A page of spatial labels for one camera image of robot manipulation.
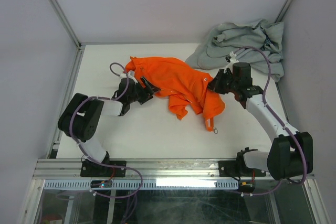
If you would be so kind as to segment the orange zip jacket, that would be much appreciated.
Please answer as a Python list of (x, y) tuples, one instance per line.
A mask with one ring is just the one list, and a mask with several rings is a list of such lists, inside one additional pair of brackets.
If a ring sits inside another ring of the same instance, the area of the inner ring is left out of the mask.
[(189, 105), (197, 115), (202, 115), (205, 128), (215, 130), (214, 118), (225, 109), (220, 95), (208, 89), (213, 77), (206, 72), (193, 69), (177, 58), (167, 57), (131, 57), (125, 66), (126, 72), (134, 72), (140, 81), (144, 77), (160, 89), (159, 98), (169, 99), (169, 111), (181, 120), (188, 113)]

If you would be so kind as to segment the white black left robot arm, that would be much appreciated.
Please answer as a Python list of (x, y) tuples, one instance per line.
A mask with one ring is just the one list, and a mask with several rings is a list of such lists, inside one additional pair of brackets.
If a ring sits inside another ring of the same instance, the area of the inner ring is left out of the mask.
[(122, 77), (112, 97), (87, 96), (76, 93), (58, 120), (58, 129), (72, 138), (91, 169), (99, 176), (110, 170), (109, 153), (95, 138), (101, 116), (124, 116), (133, 102), (144, 104), (161, 89), (145, 77)]

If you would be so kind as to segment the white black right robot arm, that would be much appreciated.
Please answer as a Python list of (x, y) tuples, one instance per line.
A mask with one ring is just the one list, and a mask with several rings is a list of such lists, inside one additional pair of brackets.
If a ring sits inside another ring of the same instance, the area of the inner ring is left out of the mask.
[(271, 140), (268, 152), (245, 148), (237, 153), (235, 171), (247, 175), (253, 169), (269, 172), (274, 180), (302, 181), (313, 171), (313, 139), (282, 119), (267, 102), (266, 89), (253, 84), (251, 66), (234, 63), (231, 68), (219, 69), (208, 89), (218, 94), (233, 93), (234, 98), (261, 125)]

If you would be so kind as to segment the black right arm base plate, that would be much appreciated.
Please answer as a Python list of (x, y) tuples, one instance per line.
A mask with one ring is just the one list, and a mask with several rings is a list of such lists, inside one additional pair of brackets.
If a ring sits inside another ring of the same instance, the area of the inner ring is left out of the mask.
[(259, 169), (242, 167), (236, 160), (218, 161), (218, 171), (220, 177), (265, 177), (266, 173)]

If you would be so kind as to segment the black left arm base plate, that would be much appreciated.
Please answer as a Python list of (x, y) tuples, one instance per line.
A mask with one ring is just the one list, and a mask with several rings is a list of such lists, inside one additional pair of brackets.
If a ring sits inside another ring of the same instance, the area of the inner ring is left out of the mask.
[(120, 168), (111, 168), (98, 165), (88, 160), (84, 160), (82, 162), (80, 176), (81, 177), (111, 177), (113, 175), (114, 178), (124, 178), (126, 174), (125, 169)]

